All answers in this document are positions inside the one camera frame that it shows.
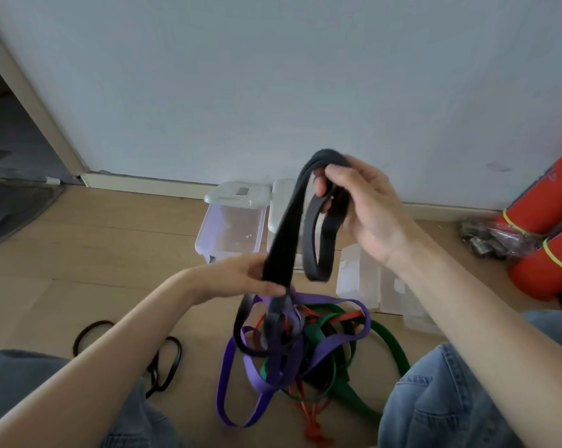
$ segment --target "gray rug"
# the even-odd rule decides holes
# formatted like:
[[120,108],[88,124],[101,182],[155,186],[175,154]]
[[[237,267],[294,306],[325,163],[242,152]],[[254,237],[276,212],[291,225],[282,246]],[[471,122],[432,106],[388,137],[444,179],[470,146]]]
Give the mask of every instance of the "gray rug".
[[64,190],[63,186],[0,181],[0,242],[42,214]]

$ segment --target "yellow rubber band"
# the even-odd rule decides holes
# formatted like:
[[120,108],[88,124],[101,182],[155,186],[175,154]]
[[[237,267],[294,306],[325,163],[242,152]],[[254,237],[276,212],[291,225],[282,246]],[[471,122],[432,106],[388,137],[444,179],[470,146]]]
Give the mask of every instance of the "yellow rubber band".
[[526,231],[525,229],[520,228],[518,225],[516,225],[514,222],[512,222],[511,218],[509,218],[509,216],[507,215],[507,209],[503,209],[503,218],[505,218],[505,221],[511,227],[517,229],[520,233],[522,233],[522,234],[534,234],[534,233],[531,233],[530,231]]
[[549,257],[553,260],[555,264],[562,268],[562,262],[557,259],[557,256],[553,255],[553,252],[550,250],[549,245],[545,240],[543,240],[543,248],[545,249],[545,253],[549,255]]

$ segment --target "green resistance band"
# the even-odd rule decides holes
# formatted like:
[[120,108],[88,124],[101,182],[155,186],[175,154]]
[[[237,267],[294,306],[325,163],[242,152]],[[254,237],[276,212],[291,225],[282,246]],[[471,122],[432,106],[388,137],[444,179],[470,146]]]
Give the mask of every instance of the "green resistance band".
[[[324,309],[330,311],[331,313],[319,317],[316,322],[307,324],[304,327],[305,365],[308,364],[308,360],[311,358],[315,347],[327,336],[337,333],[335,328],[329,323],[329,320],[333,317],[345,314],[345,311],[337,305],[308,305],[308,308],[311,310]],[[363,316],[346,321],[340,321],[341,327],[346,334],[355,334],[355,325],[363,325],[364,323],[365,318]],[[409,370],[410,366],[408,358],[406,357],[404,350],[399,345],[397,339],[389,330],[387,330],[386,327],[376,321],[371,321],[371,329],[385,342],[395,360],[399,376],[403,377],[403,375]],[[320,364],[318,364],[312,371],[304,376],[304,381],[306,383],[322,391],[318,396],[300,398],[291,395],[285,390],[283,390],[283,392],[296,401],[318,401],[331,394],[364,417],[375,422],[380,421],[382,413],[370,408],[364,401],[361,400],[358,394],[349,385],[350,377],[347,369],[352,364],[356,354],[356,345],[357,343],[355,341],[350,342],[349,359],[345,358],[343,346],[340,346],[336,348],[331,355],[321,361]],[[267,377],[266,370],[267,362],[265,361],[260,369],[260,374],[264,379]],[[328,373],[329,370],[332,371],[330,379]]]

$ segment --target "red rolled mat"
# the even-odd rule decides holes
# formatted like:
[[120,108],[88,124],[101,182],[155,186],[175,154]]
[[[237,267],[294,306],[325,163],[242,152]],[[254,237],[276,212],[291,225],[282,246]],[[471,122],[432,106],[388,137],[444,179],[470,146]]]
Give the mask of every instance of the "red rolled mat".
[[521,232],[548,234],[562,222],[562,156],[497,218]]
[[553,300],[562,292],[562,232],[509,267],[508,274],[520,291],[539,301]]

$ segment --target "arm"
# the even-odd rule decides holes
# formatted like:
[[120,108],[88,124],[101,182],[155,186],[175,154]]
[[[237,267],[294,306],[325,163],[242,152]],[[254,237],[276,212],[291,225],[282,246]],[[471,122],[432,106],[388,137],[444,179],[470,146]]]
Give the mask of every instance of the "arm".
[[266,255],[243,255],[168,278],[0,420],[0,447],[95,447],[181,316],[215,296],[285,288],[259,281]]
[[510,309],[405,214],[388,178],[347,156],[323,174],[352,196],[346,225],[419,298],[528,447],[562,447],[562,347]]

